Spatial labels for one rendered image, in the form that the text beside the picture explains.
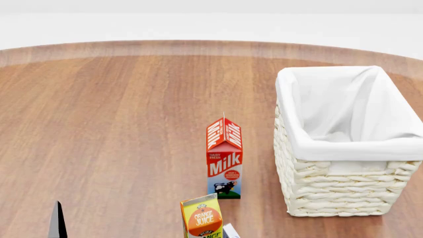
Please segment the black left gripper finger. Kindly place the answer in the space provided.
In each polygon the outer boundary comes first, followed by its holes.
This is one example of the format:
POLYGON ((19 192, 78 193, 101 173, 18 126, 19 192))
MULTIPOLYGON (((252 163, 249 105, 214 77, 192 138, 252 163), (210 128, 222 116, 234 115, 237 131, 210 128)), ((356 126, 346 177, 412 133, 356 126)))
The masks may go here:
POLYGON ((59 201, 55 202, 50 219, 48 238, 67 238, 67 230, 63 216, 63 210, 59 201))

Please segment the white woven wicker basket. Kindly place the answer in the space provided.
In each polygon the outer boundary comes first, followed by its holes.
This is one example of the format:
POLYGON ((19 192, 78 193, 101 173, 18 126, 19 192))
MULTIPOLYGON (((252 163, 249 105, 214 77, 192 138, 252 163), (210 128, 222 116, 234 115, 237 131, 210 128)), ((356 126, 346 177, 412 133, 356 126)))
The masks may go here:
POLYGON ((276 99, 275 164, 287 212, 296 217, 380 216, 396 202, 423 163, 388 162, 387 168, 357 175, 330 175, 329 162, 295 158, 276 99))

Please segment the white cloth basket liner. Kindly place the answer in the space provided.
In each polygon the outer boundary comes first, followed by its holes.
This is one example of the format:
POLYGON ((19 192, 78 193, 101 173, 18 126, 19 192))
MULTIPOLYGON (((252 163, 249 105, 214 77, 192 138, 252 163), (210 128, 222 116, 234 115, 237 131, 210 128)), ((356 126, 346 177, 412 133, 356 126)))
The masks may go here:
POLYGON ((295 158, 330 175, 423 161, 423 122, 380 67, 287 67, 276 92, 295 158))

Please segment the orange juice carton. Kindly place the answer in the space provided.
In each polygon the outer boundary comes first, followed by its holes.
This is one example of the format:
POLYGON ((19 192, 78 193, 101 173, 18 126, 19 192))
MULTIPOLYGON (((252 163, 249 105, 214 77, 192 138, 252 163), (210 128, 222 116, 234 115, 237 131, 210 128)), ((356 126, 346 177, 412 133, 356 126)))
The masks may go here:
POLYGON ((223 238, 217 194, 180 202, 184 238, 223 238))

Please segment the small white blue box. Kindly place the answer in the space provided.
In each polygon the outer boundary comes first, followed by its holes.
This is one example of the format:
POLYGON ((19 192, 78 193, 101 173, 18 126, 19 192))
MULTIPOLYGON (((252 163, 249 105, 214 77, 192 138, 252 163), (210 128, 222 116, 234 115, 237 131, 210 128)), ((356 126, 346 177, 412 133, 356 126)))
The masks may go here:
POLYGON ((240 235, 235 231, 231 223, 223 226, 223 238, 240 238, 240 235))

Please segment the red milk carton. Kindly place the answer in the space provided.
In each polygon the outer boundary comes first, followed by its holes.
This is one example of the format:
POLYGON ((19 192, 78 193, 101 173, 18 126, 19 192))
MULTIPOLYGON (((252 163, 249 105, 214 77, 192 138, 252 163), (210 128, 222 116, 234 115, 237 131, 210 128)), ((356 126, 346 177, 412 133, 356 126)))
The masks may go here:
POLYGON ((239 199, 242 187, 243 141, 241 127, 222 117, 206 129, 208 194, 239 199))

